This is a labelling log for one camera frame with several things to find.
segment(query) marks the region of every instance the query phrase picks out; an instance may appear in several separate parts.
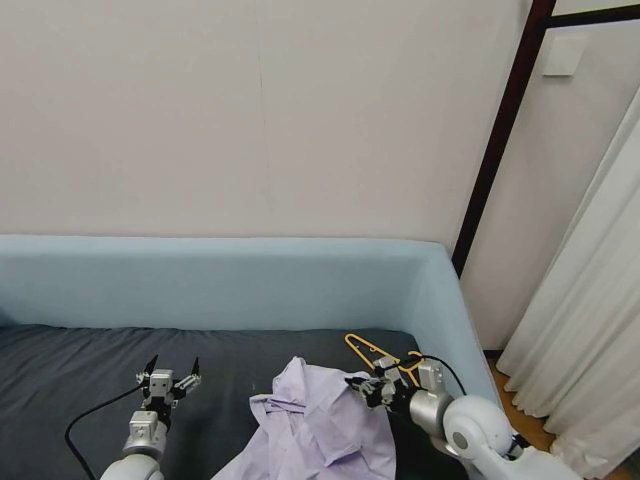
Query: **light blue bed frame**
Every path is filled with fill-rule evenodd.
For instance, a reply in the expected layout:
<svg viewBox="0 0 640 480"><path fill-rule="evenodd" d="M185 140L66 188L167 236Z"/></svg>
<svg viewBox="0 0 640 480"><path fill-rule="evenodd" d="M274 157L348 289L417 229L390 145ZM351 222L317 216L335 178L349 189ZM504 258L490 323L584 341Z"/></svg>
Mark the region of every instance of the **light blue bed frame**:
<svg viewBox="0 0 640 480"><path fill-rule="evenodd" d="M5 235L0 325L12 324L401 330L500 404L437 243Z"/></svg>

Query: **fabric surface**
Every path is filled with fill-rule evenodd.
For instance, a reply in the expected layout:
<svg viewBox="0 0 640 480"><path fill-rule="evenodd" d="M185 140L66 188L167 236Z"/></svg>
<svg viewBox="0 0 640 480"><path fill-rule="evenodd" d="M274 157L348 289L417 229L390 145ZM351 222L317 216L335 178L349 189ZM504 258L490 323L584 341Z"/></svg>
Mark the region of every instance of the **fabric surface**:
<svg viewBox="0 0 640 480"><path fill-rule="evenodd" d="M403 356L416 348L405 333L355 330ZM0 328L0 478L86 480L64 443L68 423L135 385L134 375L159 354L158 368L187 374L200 357L202 385L172 414L162 459L167 480L210 479L247 445L258 424L248 398L268 392L293 356L358 371L365 367L344 331L187 331L176 329ZM99 475L121 452L134 394L81 420L72 438ZM462 466L431 446L418 427L391 416L397 478L467 478Z"/></svg>
<svg viewBox="0 0 640 480"><path fill-rule="evenodd" d="M295 357L273 394L251 397L260 427L215 480L384 480L396 452L384 409L367 408L340 370ZM358 376L368 377L360 372Z"/></svg>
<svg viewBox="0 0 640 480"><path fill-rule="evenodd" d="M640 92L498 362L552 452L603 478L640 447Z"/></svg>

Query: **lavender shirt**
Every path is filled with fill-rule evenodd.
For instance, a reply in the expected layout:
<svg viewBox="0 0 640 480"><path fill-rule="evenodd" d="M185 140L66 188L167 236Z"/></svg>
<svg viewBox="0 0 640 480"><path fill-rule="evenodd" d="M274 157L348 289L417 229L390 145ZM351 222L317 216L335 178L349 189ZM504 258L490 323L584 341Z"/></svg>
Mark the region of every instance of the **lavender shirt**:
<svg viewBox="0 0 640 480"><path fill-rule="evenodd" d="M395 478L387 414L367 408L347 387L346 376L294 357L273 379L273 394L251 397L260 426L212 480Z"/></svg>

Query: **white wall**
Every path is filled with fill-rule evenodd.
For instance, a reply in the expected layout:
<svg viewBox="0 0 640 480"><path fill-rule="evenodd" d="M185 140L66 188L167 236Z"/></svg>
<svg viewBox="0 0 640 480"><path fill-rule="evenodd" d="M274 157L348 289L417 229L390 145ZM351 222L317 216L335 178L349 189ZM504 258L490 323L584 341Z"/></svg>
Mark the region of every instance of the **white wall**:
<svg viewBox="0 0 640 480"><path fill-rule="evenodd" d="M5 0L0 233L451 248L525 16L520 0Z"/></svg>
<svg viewBox="0 0 640 480"><path fill-rule="evenodd" d="M557 12L623 3L559 1ZM587 49L573 78L543 78L547 35L462 279L488 349L522 317L640 83L640 22L565 30L586 33Z"/></svg>

